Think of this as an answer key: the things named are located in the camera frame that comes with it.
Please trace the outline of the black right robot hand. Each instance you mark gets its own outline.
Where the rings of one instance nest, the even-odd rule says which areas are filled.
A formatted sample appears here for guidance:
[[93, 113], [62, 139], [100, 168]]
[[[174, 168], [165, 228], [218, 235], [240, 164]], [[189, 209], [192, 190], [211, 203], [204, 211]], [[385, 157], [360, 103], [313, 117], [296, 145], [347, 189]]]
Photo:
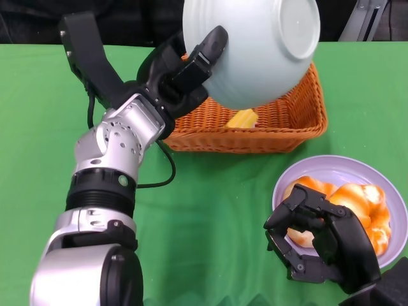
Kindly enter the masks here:
[[[278, 255], [293, 281], [332, 281], [353, 294], [380, 280], [374, 248], [352, 210], [297, 184], [264, 224], [268, 250]], [[289, 229], [313, 234], [317, 256], [301, 255], [285, 239]]]

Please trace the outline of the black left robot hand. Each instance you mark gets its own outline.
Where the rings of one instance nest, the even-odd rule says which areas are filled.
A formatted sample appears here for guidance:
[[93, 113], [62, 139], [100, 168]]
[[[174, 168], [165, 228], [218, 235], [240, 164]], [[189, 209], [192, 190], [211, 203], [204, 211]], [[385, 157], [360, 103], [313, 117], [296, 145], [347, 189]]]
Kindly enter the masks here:
[[147, 86], [157, 105], [172, 118], [183, 117], [209, 97], [203, 84], [212, 76], [227, 42], [227, 31], [218, 25], [187, 54], [180, 31], [151, 51], [141, 64], [136, 81]]

